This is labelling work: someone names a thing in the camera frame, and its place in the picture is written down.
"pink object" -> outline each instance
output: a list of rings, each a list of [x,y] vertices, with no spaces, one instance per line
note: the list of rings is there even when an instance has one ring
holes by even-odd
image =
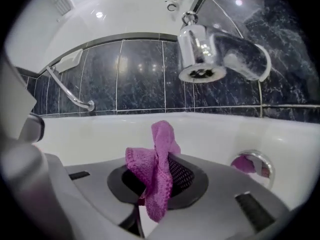
[[[125,161],[128,169],[146,186],[140,198],[145,199],[150,219],[159,222],[167,211],[173,186],[168,154],[180,154],[181,150],[175,141],[174,129],[167,121],[154,123],[151,130],[154,149],[128,147]]]
[[[254,163],[251,160],[247,159],[245,155],[237,157],[232,162],[231,166],[247,174],[256,172]]]

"chrome grab bar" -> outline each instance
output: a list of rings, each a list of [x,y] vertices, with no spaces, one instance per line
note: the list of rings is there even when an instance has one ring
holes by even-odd
[[[62,91],[65,92],[66,96],[74,103],[76,104],[78,107],[87,109],[88,111],[93,111],[95,109],[95,103],[93,100],[90,100],[88,103],[84,103],[83,101],[81,101],[80,99],[78,99],[76,96],[73,95],[73,93],[71,91],[69,91],[67,89],[67,87],[65,87],[63,85],[63,83],[56,77],[56,75],[54,74],[54,72],[51,70],[51,68],[49,66],[46,67],[46,70],[49,72],[49,74],[51,75],[51,77],[53,78],[53,80],[60,86],[60,88],[62,89]]]

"ceiling light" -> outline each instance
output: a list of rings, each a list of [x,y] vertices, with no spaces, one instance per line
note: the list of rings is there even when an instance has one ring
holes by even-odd
[[[101,11],[98,11],[98,12],[95,14],[95,16],[96,16],[97,18],[101,18],[101,17],[103,16],[103,14],[102,14]]]
[[[237,6],[241,6],[242,5],[242,0],[235,0],[235,4]]]

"gray plastic surface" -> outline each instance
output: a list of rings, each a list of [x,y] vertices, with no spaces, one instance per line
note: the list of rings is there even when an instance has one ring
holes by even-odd
[[[147,239],[225,240],[252,236],[254,229],[235,200],[236,195],[245,192],[250,192],[275,219],[289,212],[273,193],[235,168],[188,155],[179,157],[207,174],[208,189],[192,206],[168,210]]]
[[[125,164],[125,158],[120,158],[106,162],[65,167],[69,174],[81,171],[90,173],[89,176],[76,179],[73,183],[88,202],[116,225],[120,225],[134,212],[134,205],[119,201],[107,185],[109,174]]]
[[[59,158],[46,154],[49,175],[56,197],[63,208],[77,240],[141,239],[99,213],[79,192]]]
[[[71,239],[71,225],[55,195],[45,155],[21,140],[1,144],[1,177],[25,215],[50,239]]]

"black mesh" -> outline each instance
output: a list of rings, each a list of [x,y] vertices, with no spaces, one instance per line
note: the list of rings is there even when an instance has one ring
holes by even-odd
[[[189,188],[195,174],[188,168],[168,157],[169,169],[172,175],[173,186],[171,197],[174,197]]]
[[[171,197],[174,197],[191,186],[195,175],[190,169],[184,167],[170,157],[168,157],[168,162],[173,180]],[[122,175],[122,182],[138,196],[141,196],[146,188],[146,186],[128,169]]]

